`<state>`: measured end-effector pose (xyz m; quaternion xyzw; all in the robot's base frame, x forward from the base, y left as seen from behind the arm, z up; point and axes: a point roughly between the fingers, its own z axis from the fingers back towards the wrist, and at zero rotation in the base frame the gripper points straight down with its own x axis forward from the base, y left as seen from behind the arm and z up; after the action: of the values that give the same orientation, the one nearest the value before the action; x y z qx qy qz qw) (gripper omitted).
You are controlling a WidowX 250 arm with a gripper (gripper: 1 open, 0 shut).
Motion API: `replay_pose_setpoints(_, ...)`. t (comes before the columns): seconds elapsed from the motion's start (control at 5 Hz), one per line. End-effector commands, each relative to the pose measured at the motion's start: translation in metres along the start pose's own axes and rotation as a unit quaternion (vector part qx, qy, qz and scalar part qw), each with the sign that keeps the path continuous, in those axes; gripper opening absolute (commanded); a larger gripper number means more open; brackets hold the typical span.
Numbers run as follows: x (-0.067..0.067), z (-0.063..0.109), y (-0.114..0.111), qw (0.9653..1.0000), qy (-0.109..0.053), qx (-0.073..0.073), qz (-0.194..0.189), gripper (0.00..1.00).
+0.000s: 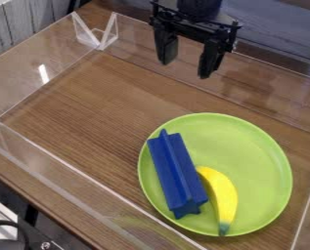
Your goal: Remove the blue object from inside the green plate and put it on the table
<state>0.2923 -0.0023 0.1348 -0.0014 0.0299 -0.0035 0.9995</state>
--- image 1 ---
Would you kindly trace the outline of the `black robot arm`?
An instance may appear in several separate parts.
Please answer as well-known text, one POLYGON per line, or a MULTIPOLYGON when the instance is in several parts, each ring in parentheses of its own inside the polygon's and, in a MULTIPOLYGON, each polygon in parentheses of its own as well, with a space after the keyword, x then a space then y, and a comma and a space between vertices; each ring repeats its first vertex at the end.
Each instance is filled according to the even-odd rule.
POLYGON ((150 0, 157 59, 167 65, 178 55, 178 37, 203 45, 197 76, 206 79, 233 50, 241 24, 221 11, 222 0, 150 0))

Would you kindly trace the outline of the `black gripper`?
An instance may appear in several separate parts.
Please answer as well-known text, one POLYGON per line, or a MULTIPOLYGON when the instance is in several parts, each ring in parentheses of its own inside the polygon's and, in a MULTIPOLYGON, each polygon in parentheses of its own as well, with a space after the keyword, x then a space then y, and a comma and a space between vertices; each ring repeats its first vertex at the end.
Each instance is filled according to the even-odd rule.
POLYGON ((150 0, 150 4, 148 24, 159 63, 167 65, 175 59, 178 35, 205 42, 197 75, 206 79, 218 69, 224 53, 233 50, 241 23, 221 10, 222 0, 150 0))

